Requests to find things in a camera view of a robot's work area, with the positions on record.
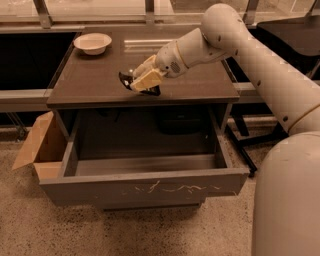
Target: scratch mark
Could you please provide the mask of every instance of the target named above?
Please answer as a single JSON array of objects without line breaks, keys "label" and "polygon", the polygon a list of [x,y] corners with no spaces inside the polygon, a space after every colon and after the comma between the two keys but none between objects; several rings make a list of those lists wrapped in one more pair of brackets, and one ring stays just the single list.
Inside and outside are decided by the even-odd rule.
[{"label": "scratch mark", "polygon": [[216,186],[212,186],[210,185],[210,187],[213,187],[214,189],[220,190],[222,187],[216,187]]},{"label": "scratch mark", "polygon": [[162,190],[163,190],[163,191],[166,191],[166,192],[176,192],[176,191],[179,191],[179,190],[184,189],[184,188],[188,189],[188,192],[189,192],[190,194],[192,194],[192,192],[193,192],[194,189],[203,190],[203,189],[206,189],[207,187],[198,187],[198,186],[187,186],[187,185],[183,185],[183,186],[181,186],[181,187],[179,187],[179,188],[177,188],[177,189],[162,189]]},{"label": "scratch mark", "polygon": [[148,193],[152,193],[153,190],[155,189],[155,187],[158,186],[159,183],[160,183],[160,180],[158,180],[156,184],[153,184],[153,185],[150,187],[150,190],[148,191]]}]

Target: drawer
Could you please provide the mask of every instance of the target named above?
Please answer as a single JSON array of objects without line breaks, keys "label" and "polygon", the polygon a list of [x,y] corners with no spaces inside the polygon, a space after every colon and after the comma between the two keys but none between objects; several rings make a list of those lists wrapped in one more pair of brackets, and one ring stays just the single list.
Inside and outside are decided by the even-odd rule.
[{"label": "drawer", "polygon": [[102,209],[199,206],[208,196],[237,195],[248,170],[232,168],[211,108],[190,118],[172,118],[174,111],[79,110],[61,168],[40,186],[56,205]]}]

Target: open cardboard box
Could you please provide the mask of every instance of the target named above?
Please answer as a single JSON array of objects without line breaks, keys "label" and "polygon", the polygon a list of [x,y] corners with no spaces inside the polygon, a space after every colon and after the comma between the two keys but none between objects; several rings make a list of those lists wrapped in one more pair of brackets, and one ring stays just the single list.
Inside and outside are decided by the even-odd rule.
[{"label": "open cardboard box", "polygon": [[33,164],[39,180],[58,176],[67,140],[53,112],[39,116],[23,143],[12,169]]}]

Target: box flap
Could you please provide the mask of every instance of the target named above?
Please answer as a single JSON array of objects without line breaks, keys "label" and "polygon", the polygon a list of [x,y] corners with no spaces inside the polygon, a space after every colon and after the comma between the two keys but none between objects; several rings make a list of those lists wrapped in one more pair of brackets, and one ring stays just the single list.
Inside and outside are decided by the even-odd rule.
[{"label": "box flap", "polygon": [[34,163],[39,180],[56,179],[61,169],[62,162]]},{"label": "box flap", "polygon": [[23,143],[12,169],[31,163],[61,161],[66,139],[52,112],[39,116]]}]

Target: small bowl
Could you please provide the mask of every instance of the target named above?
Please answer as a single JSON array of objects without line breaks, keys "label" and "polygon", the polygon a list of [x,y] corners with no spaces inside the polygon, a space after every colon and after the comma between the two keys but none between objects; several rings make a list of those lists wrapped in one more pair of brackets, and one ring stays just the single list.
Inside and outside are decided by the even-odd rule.
[{"label": "small bowl", "polygon": [[112,39],[108,35],[91,33],[79,36],[73,44],[76,48],[83,50],[88,55],[99,55],[104,53],[106,47],[111,44]]}]

